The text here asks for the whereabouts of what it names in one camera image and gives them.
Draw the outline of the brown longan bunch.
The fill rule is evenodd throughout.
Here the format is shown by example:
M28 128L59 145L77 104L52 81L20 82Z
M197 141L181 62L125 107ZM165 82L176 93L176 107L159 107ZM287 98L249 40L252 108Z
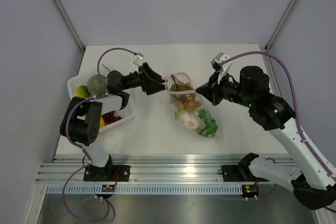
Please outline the brown longan bunch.
M175 106L176 110L192 113L202 107L202 101L196 94L192 81L186 73L169 75L166 87L170 103Z

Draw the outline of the green lettuce head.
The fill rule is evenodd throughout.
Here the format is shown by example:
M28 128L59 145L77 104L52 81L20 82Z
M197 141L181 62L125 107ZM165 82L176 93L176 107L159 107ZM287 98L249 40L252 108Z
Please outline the green lettuce head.
M196 132L203 137L213 138L218 130L215 118L208 109L200 109L197 112L201 121Z

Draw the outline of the white cauliflower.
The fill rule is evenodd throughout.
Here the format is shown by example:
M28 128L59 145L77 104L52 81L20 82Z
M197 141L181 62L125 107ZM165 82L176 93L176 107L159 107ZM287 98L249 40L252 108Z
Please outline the white cauliflower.
M176 110L174 112L174 117L176 121L180 122L184 127L192 131L203 129L205 127L205 122L200 118L197 111L188 113L185 110Z

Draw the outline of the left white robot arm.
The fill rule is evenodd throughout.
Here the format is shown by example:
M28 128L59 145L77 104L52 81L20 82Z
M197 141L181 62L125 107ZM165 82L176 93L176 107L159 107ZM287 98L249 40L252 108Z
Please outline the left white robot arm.
M140 87L147 94L165 89L163 77L143 63L135 72L123 75L114 70L107 77L99 76L103 91L89 98L73 97L60 126L60 134L80 148L88 159L84 180L89 182L116 179L117 168L100 141L100 119L103 114L123 110L129 103L127 89Z

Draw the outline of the clear zip top bag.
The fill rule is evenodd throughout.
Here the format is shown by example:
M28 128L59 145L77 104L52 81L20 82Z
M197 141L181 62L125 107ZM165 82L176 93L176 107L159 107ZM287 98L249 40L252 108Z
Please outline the clear zip top bag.
M218 125L210 110L196 93L191 78L184 72L162 78L174 108L174 118L186 129L206 138L215 137Z

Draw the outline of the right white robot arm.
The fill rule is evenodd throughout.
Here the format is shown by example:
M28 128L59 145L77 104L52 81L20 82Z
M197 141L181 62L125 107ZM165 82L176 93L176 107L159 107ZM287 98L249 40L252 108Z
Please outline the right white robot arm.
M335 167L317 152L316 146L300 136L296 115L281 97L270 92L269 76L260 67L247 66L240 71L239 81L215 71L196 93L218 105L227 100L247 107L249 116L286 149L297 168L286 168L249 153L238 163L244 180L263 178L293 192L295 198L311 210L326 208L335 202Z

